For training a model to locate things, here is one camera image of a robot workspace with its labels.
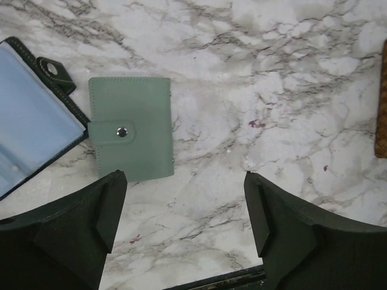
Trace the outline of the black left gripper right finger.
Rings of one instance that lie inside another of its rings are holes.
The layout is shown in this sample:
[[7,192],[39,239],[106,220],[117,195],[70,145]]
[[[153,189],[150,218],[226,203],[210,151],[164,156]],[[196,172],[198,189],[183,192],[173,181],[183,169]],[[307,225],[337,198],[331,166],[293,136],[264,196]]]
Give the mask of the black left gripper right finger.
[[244,193],[268,289],[385,289],[386,228],[349,219],[247,172]]

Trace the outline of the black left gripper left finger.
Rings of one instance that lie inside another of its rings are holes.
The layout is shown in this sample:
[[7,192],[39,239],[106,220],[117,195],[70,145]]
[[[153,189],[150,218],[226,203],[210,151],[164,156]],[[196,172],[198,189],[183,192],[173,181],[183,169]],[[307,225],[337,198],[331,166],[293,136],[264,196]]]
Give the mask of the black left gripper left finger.
[[1,289],[98,289],[127,180],[115,171],[87,187],[1,220]]

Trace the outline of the light green card holder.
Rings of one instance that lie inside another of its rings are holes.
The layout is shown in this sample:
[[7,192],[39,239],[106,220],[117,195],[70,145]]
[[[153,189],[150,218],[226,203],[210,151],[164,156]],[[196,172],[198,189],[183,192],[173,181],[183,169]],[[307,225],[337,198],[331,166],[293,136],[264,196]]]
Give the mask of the light green card holder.
[[174,174],[171,81],[163,77],[92,77],[88,81],[99,176],[116,170],[128,182]]

